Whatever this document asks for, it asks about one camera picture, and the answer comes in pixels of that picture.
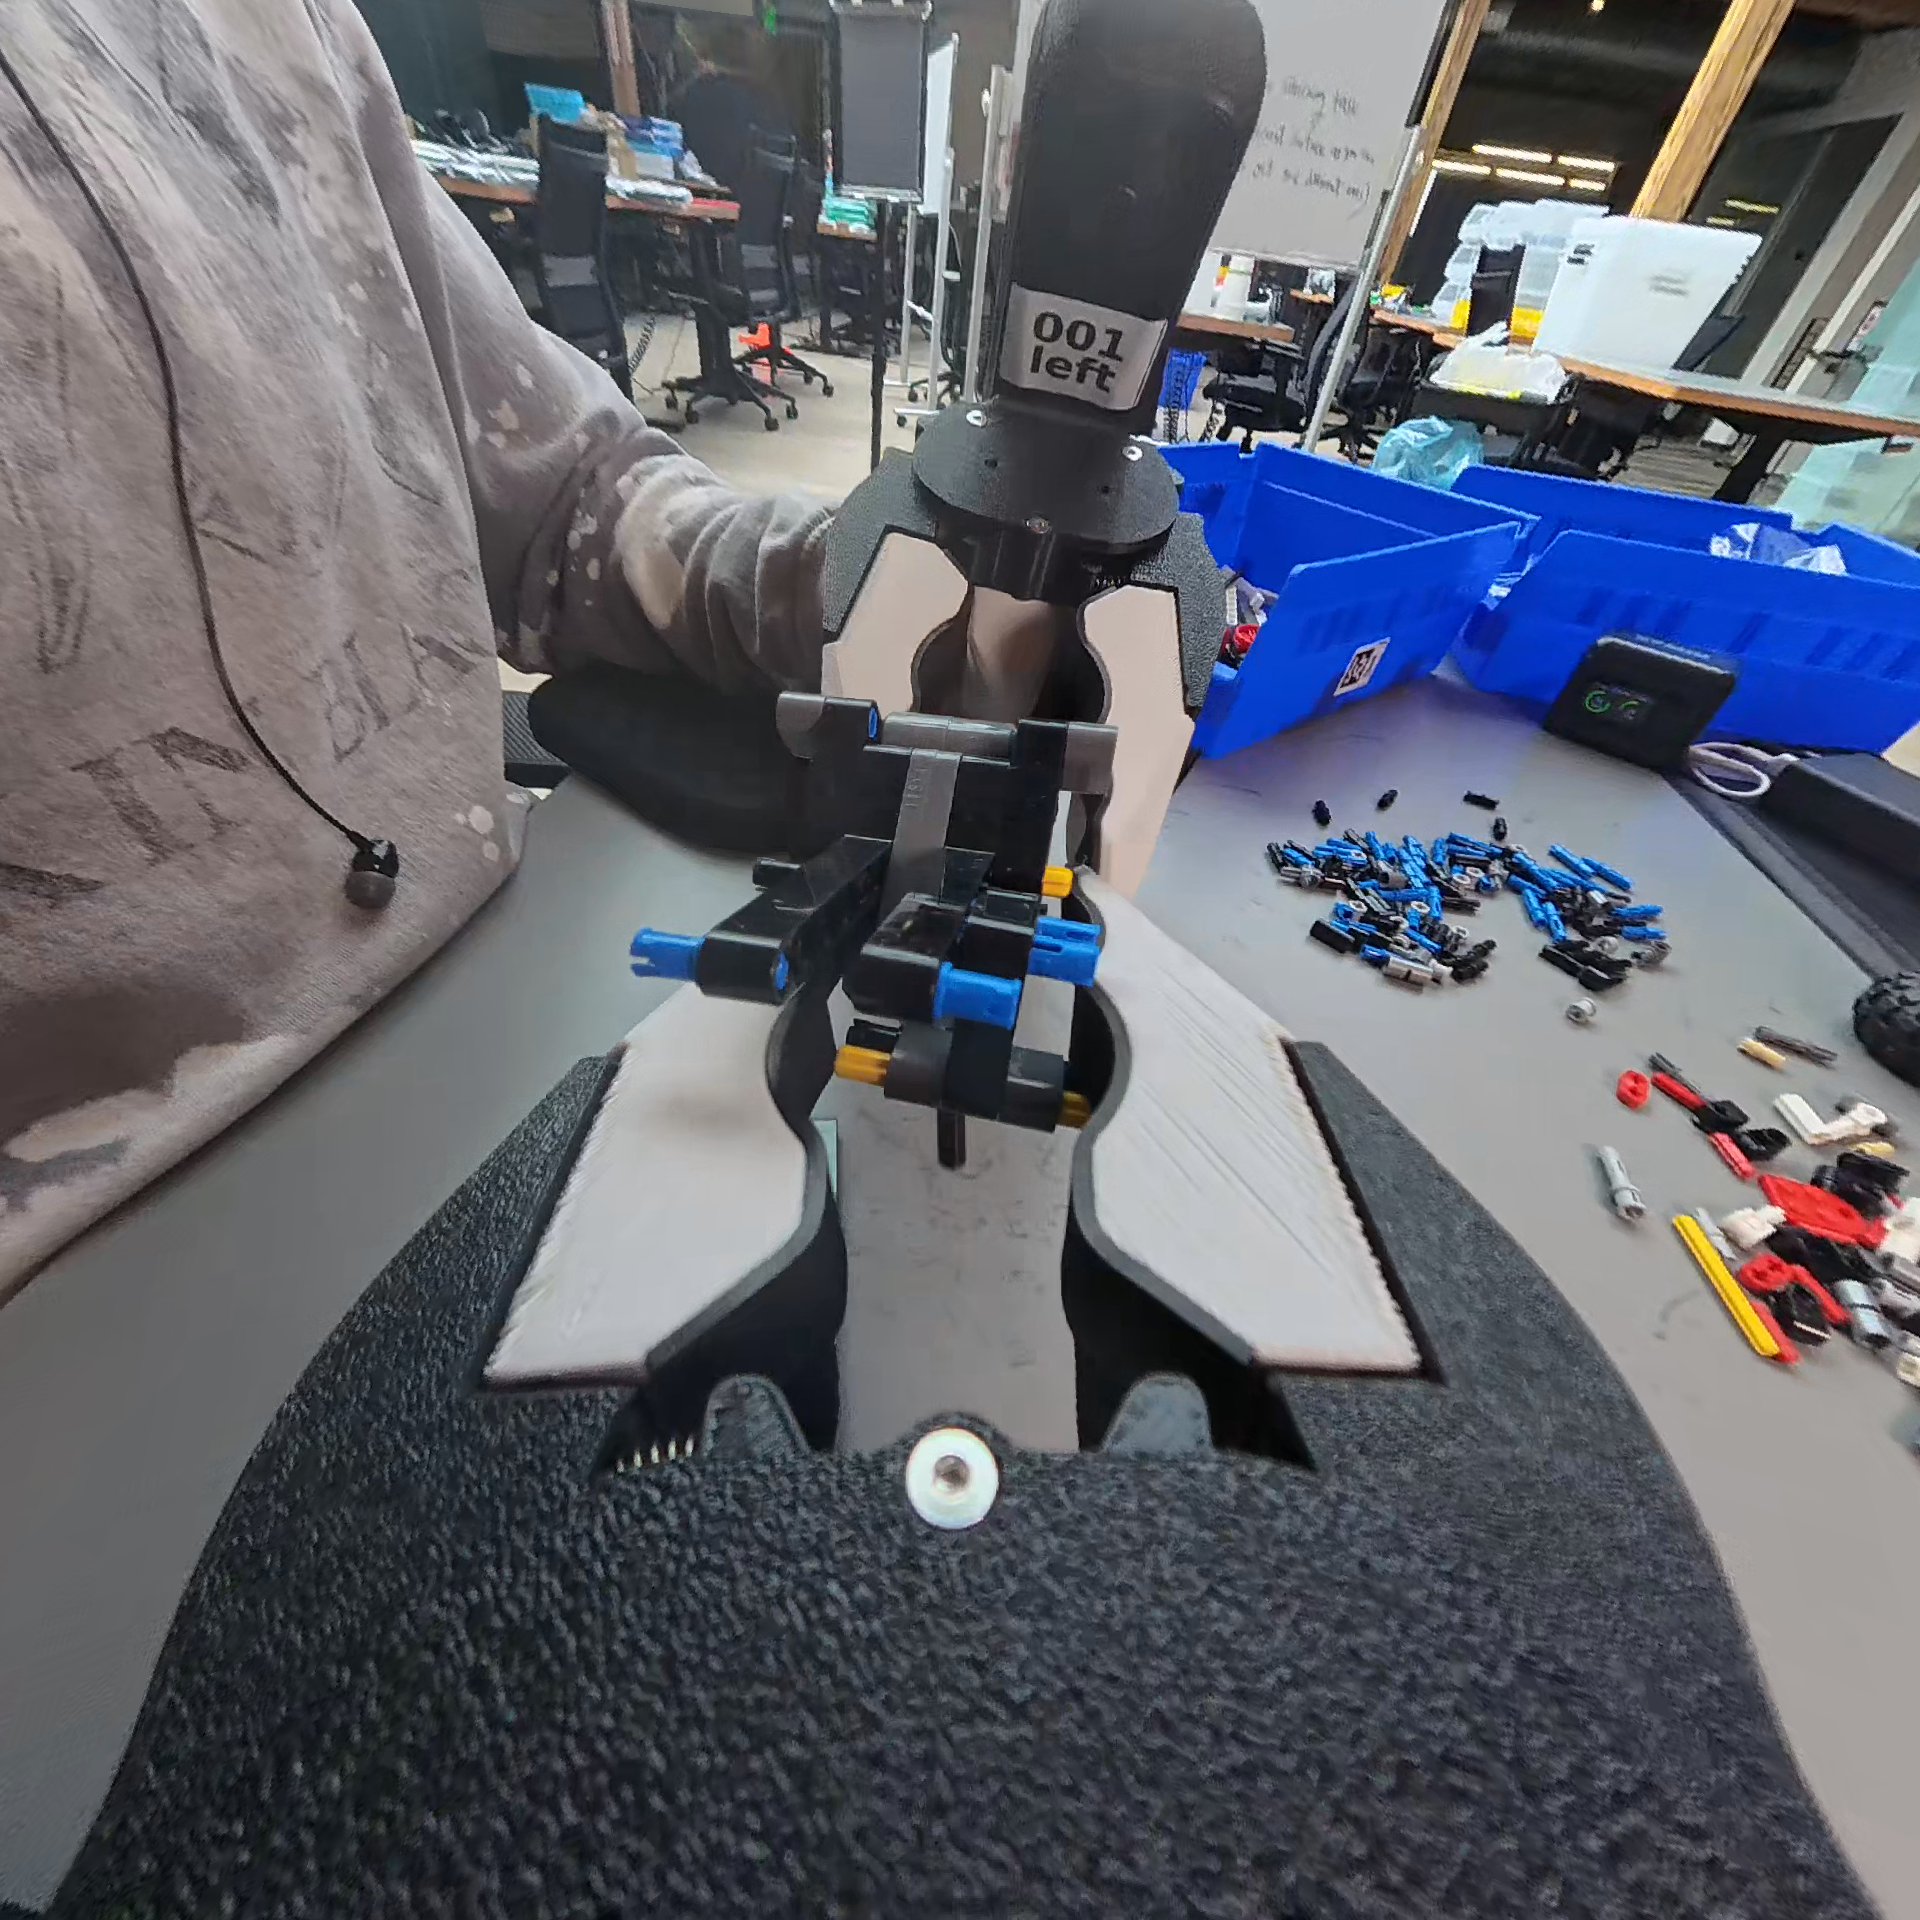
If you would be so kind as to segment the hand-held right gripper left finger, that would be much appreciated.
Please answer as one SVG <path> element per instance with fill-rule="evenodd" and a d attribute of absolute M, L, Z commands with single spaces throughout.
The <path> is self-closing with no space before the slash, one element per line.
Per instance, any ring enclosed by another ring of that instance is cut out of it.
<path fill-rule="evenodd" d="M 655 1443 L 729 1379 L 770 1383 L 835 1448 L 847 1232 L 814 1110 L 831 992 L 785 1007 L 682 988 L 617 1047 L 504 1305 L 494 1390 L 624 1386 Z"/>

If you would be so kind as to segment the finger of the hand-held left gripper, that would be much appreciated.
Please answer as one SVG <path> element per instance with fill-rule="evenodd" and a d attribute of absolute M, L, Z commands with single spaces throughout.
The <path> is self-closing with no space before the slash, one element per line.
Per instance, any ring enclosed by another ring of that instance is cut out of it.
<path fill-rule="evenodd" d="M 824 647 L 824 695 L 872 705 L 880 719 L 918 712 L 923 655 L 969 596 L 964 574 L 938 545 L 888 532 Z"/>
<path fill-rule="evenodd" d="M 1112 788 L 1092 828 L 1092 870 L 1116 895 L 1135 898 L 1193 743 L 1179 608 L 1175 593 L 1124 585 L 1087 604 L 1080 618 L 1105 686 L 1102 722 L 1116 732 Z"/>

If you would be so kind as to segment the pile of blue black pins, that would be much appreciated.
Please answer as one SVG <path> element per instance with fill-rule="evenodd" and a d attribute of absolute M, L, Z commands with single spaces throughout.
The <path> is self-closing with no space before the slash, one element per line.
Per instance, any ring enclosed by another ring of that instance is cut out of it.
<path fill-rule="evenodd" d="M 1407 991 L 1471 988 L 1497 959 L 1482 912 L 1508 900 L 1538 959 L 1590 994 L 1670 963 L 1664 910 L 1617 867 L 1560 843 L 1440 832 L 1328 832 L 1264 847 L 1272 878 L 1315 900 L 1310 942 Z"/>

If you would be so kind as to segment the teal plastic bag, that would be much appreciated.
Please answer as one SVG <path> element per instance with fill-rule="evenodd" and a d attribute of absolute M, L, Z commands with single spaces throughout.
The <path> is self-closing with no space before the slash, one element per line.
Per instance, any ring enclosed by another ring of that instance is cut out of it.
<path fill-rule="evenodd" d="M 1383 432 L 1372 473 L 1422 490 L 1449 492 L 1484 462 L 1487 427 L 1449 417 L 1415 417 Z"/>

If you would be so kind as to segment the wooden background desk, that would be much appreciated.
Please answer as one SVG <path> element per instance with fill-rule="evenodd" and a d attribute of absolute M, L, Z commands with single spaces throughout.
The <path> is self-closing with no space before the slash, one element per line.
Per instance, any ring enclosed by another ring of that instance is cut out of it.
<path fill-rule="evenodd" d="M 1752 502 L 1774 460 L 1787 447 L 1824 449 L 1862 441 L 1911 447 L 1919 441 L 1914 409 L 1889 414 L 1856 401 L 1811 398 L 1801 392 L 1706 372 L 1619 368 L 1572 354 L 1562 356 L 1560 363 L 1568 372 L 1572 398 L 1590 401 L 1607 394 L 1679 406 L 1747 438 L 1743 460 L 1723 476 L 1715 495 L 1719 503 L 1728 505 Z"/>

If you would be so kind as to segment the whiteboard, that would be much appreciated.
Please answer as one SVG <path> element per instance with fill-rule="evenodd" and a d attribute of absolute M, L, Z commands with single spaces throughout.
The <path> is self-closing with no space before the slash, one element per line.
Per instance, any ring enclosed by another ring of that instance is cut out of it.
<path fill-rule="evenodd" d="M 1422 120 L 1447 3 L 1256 3 L 1264 100 L 1209 247 L 1353 273 Z"/>

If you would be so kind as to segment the white storage box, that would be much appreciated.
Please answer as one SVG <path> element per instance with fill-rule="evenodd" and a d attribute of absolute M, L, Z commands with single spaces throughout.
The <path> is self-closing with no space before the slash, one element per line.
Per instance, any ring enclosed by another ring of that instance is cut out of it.
<path fill-rule="evenodd" d="M 1534 345 L 1564 366 L 1672 370 L 1758 249 L 1743 228 L 1579 220 Z"/>

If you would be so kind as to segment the pile of red white pieces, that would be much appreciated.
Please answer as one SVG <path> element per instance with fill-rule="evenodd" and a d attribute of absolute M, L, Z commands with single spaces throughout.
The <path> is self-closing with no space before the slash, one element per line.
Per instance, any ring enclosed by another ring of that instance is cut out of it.
<path fill-rule="evenodd" d="M 1650 1191 L 1628 1170 L 1647 1202 L 1641 1224 L 1664 1227 L 1745 1348 L 1675 1238 L 1675 1215 L 1698 1216 L 1715 1235 L 1747 1294 L 1774 1315 L 1801 1354 L 1798 1367 L 1846 1346 L 1915 1396 L 1915 1170 L 1902 1162 L 1884 1110 L 1856 1097 L 1820 1112 L 1811 1097 L 1785 1091 L 1766 1112 L 1748 1112 L 1731 1097 L 1713 1097 L 1662 1055 L 1617 1072 L 1615 1104 L 1620 1113 L 1670 1112 L 1698 1145 L 1702 1162 L 1684 1162 L 1682 1170 L 1706 1170 L 1713 1162 L 1727 1177 L 1731 1190 L 1721 1206 L 1687 1201 L 1658 1212 Z M 1779 1371 L 1798 1370 L 1748 1354 Z"/>

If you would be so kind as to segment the clear plastic bag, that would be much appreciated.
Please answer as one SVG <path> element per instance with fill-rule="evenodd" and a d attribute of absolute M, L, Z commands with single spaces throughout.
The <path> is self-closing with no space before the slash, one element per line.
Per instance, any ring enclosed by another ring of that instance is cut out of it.
<path fill-rule="evenodd" d="M 1710 553 L 1718 561 L 1739 561 L 1776 569 L 1806 572 L 1830 578 L 1847 577 L 1849 567 L 1835 543 L 1815 543 L 1763 519 L 1745 519 L 1715 532 Z"/>

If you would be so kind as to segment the grey black toy brick assembly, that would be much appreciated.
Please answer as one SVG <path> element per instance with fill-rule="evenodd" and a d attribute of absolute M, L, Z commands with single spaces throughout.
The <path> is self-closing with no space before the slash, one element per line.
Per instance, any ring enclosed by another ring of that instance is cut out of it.
<path fill-rule="evenodd" d="M 1105 935 L 1050 860 L 1058 804 L 1105 804 L 1118 732 L 977 722 L 785 694 L 776 727 L 801 768 L 804 854 L 764 856 L 752 898 L 704 935 L 641 929 L 632 971 L 785 1010 L 839 996 L 832 1075 L 927 1110 L 942 1169 L 969 1122 L 1084 1128 L 1062 1055 L 1017 1046 L 1032 978 L 1092 988 Z"/>

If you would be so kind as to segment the person's left hand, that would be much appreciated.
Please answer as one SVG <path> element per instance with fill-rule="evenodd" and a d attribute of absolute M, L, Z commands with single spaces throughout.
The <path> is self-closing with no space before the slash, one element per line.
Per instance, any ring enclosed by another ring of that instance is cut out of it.
<path fill-rule="evenodd" d="M 986 585 L 975 588 L 951 712 L 991 724 L 1015 724 L 1038 716 L 1066 636 L 1072 636 L 1066 608 Z"/>

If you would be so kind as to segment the black office chair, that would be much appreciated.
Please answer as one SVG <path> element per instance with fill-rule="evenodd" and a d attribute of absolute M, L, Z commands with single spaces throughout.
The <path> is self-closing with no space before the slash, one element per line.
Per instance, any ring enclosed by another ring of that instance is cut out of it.
<path fill-rule="evenodd" d="M 704 225 L 691 242 L 688 291 L 699 370 L 673 377 L 662 396 L 675 427 L 696 425 L 702 407 L 752 407 L 768 432 L 801 417 L 798 398 L 777 387 L 782 370 L 832 396 L 828 372 L 785 345 L 785 327 L 801 321 L 790 228 L 798 144 L 747 126 L 737 218 Z"/>

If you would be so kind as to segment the blue plastic bin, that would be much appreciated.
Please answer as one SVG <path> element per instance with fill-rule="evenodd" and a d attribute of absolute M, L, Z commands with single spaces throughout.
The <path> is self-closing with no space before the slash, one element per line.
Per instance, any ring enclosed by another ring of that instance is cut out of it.
<path fill-rule="evenodd" d="M 1526 567 L 1537 526 L 1278 444 L 1161 455 L 1230 585 L 1264 596 L 1251 649 L 1214 667 L 1191 738 L 1204 760 L 1432 676 L 1495 582 Z"/>
<path fill-rule="evenodd" d="M 1884 752 L 1919 719 L 1919 559 L 1842 524 L 1815 528 L 1838 574 L 1719 553 L 1737 526 L 1791 518 L 1702 497 L 1475 467 L 1452 495 L 1530 518 L 1519 574 L 1456 644 L 1480 691 L 1547 707 L 1607 634 L 1735 671 L 1727 736 Z"/>

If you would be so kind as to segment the black toy tyre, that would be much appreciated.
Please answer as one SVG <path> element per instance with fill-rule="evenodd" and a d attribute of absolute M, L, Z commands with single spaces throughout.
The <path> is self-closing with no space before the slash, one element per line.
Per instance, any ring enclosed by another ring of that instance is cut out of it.
<path fill-rule="evenodd" d="M 1920 977 L 1911 969 L 1874 978 L 1851 1009 L 1863 1052 L 1910 1089 L 1920 1086 L 1919 1001 Z"/>

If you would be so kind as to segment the black battery pack green display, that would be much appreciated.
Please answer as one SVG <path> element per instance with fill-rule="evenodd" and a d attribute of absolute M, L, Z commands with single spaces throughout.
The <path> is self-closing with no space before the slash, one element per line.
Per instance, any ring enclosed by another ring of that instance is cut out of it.
<path fill-rule="evenodd" d="M 1606 634 L 1543 714 L 1543 732 L 1607 760 L 1667 775 L 1737 691 L 1719 657 L 1638 634 Z"/>

